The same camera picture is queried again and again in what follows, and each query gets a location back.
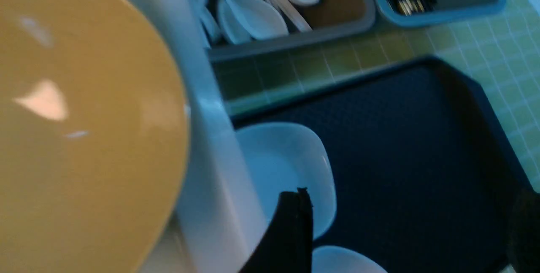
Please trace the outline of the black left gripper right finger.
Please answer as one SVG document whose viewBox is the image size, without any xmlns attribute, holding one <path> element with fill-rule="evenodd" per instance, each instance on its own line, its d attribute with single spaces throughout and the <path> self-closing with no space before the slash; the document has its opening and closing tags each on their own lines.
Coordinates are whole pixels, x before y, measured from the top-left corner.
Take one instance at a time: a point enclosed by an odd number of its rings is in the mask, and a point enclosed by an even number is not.
<svg viewBox="0 0 540 273">
<path fill-rule="evenodd" d="M 540 195 L 523 190 L 511 211 L 508 259 L 517 273 L 540 271 Z"/>
</svg>

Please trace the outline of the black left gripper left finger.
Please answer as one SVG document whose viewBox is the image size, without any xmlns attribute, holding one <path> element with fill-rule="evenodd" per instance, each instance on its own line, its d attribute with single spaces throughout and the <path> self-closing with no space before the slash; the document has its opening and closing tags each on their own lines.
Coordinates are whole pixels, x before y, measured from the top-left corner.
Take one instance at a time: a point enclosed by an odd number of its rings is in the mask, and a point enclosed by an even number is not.
<svg viewBox="0 0 540 273">
<path fill-rule="evenodd" d="M 310 273 L 313 205 L 307 188 L 281 192 L 262 240 L 241 273 Z"/>
</svg>

